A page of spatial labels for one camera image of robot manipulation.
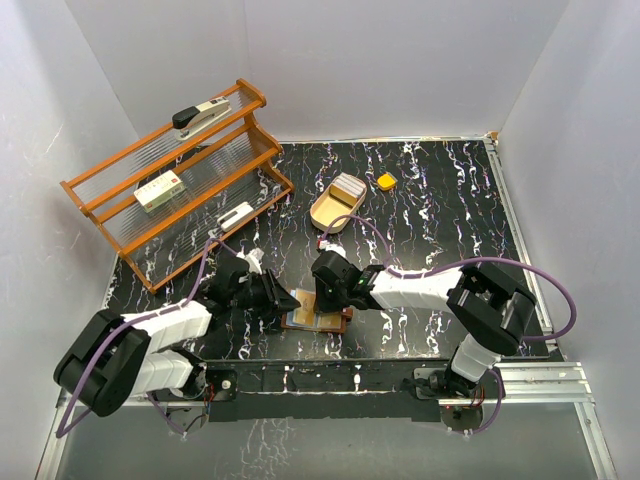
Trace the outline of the gold credit card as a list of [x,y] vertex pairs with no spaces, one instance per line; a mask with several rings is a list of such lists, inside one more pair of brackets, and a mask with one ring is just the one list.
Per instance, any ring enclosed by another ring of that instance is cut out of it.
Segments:
[[304,298],[301,306],[291,314],[290,323],[294,327],[314,328],[316,326],[315,299]]

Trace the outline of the stack of credit cards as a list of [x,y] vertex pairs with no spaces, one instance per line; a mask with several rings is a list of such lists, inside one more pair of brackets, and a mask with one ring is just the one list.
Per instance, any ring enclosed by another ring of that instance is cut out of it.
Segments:
[[365,183],[350,174],[341,173],[334,180],[334,184],[355,198],[360,198],[366,192]]

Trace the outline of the brown leather card holder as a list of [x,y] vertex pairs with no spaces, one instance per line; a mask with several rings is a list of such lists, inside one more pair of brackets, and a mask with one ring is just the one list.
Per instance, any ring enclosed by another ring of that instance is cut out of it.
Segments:
[[283,329],[316,333],[343,333],[353,317],[353,309],[343,308],[339,312],[318,313],[315,311],[316,296],[313,292],[294,289],[290,294],[301,306],[281,317]]

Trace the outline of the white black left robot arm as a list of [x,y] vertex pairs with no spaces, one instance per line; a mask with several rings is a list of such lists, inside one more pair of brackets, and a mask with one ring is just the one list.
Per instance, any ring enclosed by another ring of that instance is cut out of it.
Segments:
[[200,396],[207,376],[177,344],[205,336],[234,310],[275,317],[299,301],[261,266],[262,252],[228,257],[212,277],[186,298],[159,309],[119,315],[96,312],[57,364],[53,379],[99,417],[132,396],[173,389],[186,399]]

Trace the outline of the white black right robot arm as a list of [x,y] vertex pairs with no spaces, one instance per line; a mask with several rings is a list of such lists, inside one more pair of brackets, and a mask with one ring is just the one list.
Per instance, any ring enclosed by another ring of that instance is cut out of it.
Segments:
[[467,335],[447,367],[417,381],[426,395],[473,395],[488,370],[517,353],[537,305],[528,288],[488,260],[470,259],[439,273],[382,265],[361,270],[340,253],[324,251],[311,272],[321,313],[413,308],[446,312],[461,323]]

